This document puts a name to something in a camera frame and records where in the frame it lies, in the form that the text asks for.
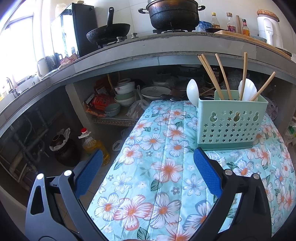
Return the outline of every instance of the yellow oil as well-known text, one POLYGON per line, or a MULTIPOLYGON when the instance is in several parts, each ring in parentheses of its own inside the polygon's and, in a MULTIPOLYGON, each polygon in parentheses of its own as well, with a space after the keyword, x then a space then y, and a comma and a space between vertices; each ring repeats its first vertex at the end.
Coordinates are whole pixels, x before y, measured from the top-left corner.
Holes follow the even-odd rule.
POLYGON ((85 140, 83 140, 83 144, 82 144, 84 150, 88 153, 91 154, 93 153, 93 151, 98 148, 100 150, 102 150, 103 152, 103 163, 102 166, 106 165, 109 163, 110 161, 110 154, 108 153, 108 151, 106 150, 104 144, 100 141, 100 140, 95 140, 92 137, 86 137, 85 140))

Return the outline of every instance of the concrete countertop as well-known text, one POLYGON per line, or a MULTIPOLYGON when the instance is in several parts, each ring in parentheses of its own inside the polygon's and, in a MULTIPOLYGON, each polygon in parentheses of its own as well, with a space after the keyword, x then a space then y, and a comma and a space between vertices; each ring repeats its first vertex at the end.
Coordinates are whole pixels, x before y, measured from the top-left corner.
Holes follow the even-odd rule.
POLYGON ((242 68, 248 52, 248 70, 271 74, 296 85, 296 63, 263 45, 244 39, 200 32, 155 34, 127 39, 92 52, 67 67, 46 76, 14 99, 0 113, 0 137, 30 106, 62 85, 101 74, 148 66, 201 64, 197 54, 204 53, 211 65, 242 68))

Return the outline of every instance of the white appliance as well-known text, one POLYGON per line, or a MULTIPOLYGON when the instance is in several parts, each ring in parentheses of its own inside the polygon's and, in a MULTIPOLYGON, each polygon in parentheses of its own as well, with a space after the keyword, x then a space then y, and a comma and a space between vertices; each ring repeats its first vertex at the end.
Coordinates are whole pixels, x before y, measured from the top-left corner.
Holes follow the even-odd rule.
POLYGON ((278 48, 283 48, 283 39, 279 23, 276 18, 260 14, 257 17, 259 37, 267 39, 267 43, 278 48))
POLYGON ((37 72, 40 80, 49 72, 45 58, 38 60, 37 72))

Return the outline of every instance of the floral tablecloth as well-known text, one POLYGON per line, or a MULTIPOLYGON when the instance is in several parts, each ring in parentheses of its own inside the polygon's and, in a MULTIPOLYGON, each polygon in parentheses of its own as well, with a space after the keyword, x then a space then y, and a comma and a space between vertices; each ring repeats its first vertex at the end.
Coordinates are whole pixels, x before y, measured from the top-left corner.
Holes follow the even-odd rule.
MULTIPOLYGON (((153 101, 141 116, 87 210, 109 240, 187 241, 205 220, 216 198, 193 162, 197 111, 190 102, 153 101)), ((237 175, 261 176, 274 234, 295 206, 295 173, 271 119, 264 116, 253 148, 206 154, 237 175)))

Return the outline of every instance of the cutting board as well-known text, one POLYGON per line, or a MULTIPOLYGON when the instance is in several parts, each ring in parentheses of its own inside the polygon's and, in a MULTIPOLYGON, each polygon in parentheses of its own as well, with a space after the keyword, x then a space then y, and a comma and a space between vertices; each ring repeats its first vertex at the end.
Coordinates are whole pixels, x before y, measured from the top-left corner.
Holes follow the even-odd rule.
POLYGON ((235 37, 235 38, 240 38, 240 39, 247 40, 248 42, 251 42, 253 44, 262 45, 265 48, 267 48, 269 50, 272 50, 273 52, 276 52, 276 53, 280 54, 281 56, 285 57, 286 59, 291 60, 291 57, 289 55, 285 54, 283 51, 277 49, 276 47, 274 47, 272 45, 269 45, 269 44, 267 44, 265 42, 262 42, 260 40, 251 38, 249 36, 238 34, 238 33, 229 32, 229 31, 226 31, 226 30, 220 30, 218 32, 215 32, 215 34, 221 34, 221 35, 227 35, 227 36, 231 36, 231 37, 235 37))

